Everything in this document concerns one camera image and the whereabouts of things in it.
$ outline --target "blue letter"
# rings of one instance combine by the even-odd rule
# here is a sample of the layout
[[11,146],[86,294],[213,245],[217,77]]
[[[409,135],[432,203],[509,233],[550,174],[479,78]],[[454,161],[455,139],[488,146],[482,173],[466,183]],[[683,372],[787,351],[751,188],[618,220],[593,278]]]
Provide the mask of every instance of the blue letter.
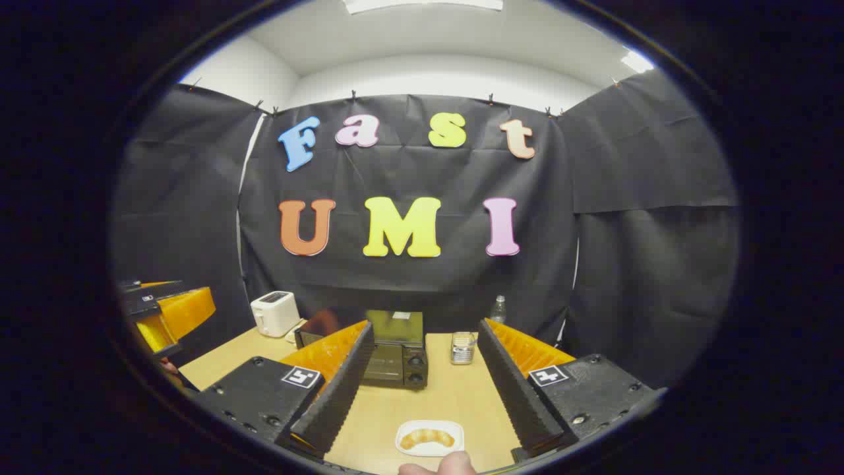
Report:
[[309,152],[305,146],[312,147],[317,143],[317,137],[311,129],[318,125],[318,118],[309,117],[279,136],[279,142],[284,144],[284,150],[287,152],[288,172],[305,165],[313,158],[314,152]]

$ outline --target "white toaster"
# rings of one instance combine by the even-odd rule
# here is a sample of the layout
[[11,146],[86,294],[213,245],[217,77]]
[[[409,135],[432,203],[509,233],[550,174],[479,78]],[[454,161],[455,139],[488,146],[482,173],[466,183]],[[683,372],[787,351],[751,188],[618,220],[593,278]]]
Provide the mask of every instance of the white toaster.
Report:
[[252,301],[255,326],[262,335],[281,338],[299,323],[293,293],[275,291]]

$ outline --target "wooden table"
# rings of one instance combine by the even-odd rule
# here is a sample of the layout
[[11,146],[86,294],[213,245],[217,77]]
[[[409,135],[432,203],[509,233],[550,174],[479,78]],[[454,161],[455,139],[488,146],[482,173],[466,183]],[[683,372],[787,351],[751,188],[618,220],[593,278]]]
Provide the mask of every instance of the wooden table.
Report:
[[[349,415],[325,460],[372,473],[398,473],[403,463],[436,470],[440,457],[407,456],[395,446],[396,432],[413,419],[445,420],[463,426],[466,452],[478,472],[513,463],[510,450],[519,446],[480,351],[471,364],[449,361],[451,334],[425,336],[429,360],[424,390],[361,385]],[[251,329],[197,358],[180,371],[204,390],[248,358],[280,360],[296,351],[284,338],[270,338]]]

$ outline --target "foam letter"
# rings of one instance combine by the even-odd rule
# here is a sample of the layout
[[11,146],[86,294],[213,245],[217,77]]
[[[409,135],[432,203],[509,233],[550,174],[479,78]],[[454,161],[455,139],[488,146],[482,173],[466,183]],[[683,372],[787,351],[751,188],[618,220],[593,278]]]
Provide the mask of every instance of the foam letter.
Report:
[[533,137],[533,130],[527,127],[522,127],[522,121],[513,119],[510,122],[505,122],[499,128],[507,132],[507,148],[510,152],[519,158],[525,160],[533,158],[536,151],[533,147],[525,145],[525,137]]
[[519,254],[519,245],[513,242],[513,208],[515,207],[516,201],[510,198],[484,200],[484,208],[490,211],[490,245],[486,247],[487,254]]
[[466,119],[460,114],[440,112],[430,118],[428,140],[435,147],[459,147],[466,142],[466,131],[461,127]]
[[305,209],[304,201],[282,201],[281,211],[281,245],[287,252],[295,255],[317,255],[328,245],[328,224],[331,210],[334,209],[332,199],[317,199],[311,203],[316,212],[314,237],[310,241],[299,239],[299,213]]
[[352,116],[343,121],[343,125],[334,137],[338,144],[353,145],[359,147],[372,147],[378,142],[378,117],[359,115]]
[[410,211],[402,219],[392,199],[379,196],[369,198],[364,206],[370,211],[370,240],[364,246],[364,254],[371,257],[387,255],[384,235],[395,255],[402,255],[405,244],[413,234],[414,241],[408,247],[411,257],[436,257],[440,247],[436,245],[436,211],[440,201],[436,198],[417,198]]
[[305,165],[313,158],[314,152],[308,151],[305,146],[312,147],[317,143],[317,137],[311,129],[318,125],[318,118],[309,117],[279,136],[279,142],[284,144],[284,150],[287,151],[288,172]]

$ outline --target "white wall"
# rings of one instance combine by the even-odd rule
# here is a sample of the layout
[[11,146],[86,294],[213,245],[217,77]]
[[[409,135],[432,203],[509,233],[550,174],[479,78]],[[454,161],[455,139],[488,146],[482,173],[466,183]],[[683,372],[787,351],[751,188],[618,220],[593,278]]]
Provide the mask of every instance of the white wall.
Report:
[[216,90],[261,108],[287,107],[299,75],[264,45],[246,35],[238,37],[207,57],[180,82]]
[[599,89],[547,69],[487,57],[404,55],[340,65],[301,78],[285,109],[351,96],[432,94],[488,99],[553,114]]

